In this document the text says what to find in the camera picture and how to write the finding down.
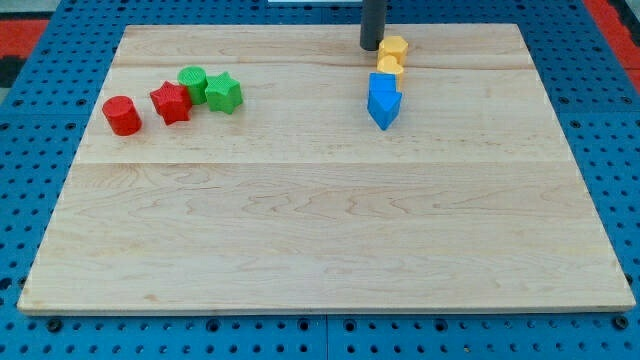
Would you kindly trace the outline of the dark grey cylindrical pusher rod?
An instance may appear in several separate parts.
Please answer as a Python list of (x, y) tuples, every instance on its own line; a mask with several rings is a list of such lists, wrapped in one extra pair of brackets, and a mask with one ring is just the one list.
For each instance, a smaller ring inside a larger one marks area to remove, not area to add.
[(386, 0), (363, 0), (360, 27), (360, 47), (376, 51), (383, 40), (386, 25)]

